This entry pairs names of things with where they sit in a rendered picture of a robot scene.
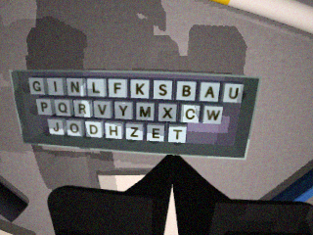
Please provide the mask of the blue stylus with white tip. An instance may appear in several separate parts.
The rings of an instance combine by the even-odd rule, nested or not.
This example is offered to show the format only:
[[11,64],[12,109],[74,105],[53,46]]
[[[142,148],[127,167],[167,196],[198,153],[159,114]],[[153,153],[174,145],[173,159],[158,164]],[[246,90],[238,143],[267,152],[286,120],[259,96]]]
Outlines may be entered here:
[[313,168],[271,200],[306,202],[311,197],[313,197]]

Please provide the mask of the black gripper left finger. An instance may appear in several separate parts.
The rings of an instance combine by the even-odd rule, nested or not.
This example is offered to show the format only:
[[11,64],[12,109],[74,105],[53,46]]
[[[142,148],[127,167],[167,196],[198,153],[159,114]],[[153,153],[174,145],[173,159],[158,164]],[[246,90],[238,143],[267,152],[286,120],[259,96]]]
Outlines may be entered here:
[[128,190],[62,186],[47,205],[55,235],[73,230],[98,235],[164,235],[173,182],[167,155]]

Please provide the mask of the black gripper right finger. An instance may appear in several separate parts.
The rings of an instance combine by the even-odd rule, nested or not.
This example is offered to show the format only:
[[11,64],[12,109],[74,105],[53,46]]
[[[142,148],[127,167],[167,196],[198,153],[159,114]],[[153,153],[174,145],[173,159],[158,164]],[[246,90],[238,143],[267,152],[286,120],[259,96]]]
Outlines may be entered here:
[[224,235],[228,231],[313,235],[313,205],[300,201],[231,200],[183,158],[173,158],[178,235]]

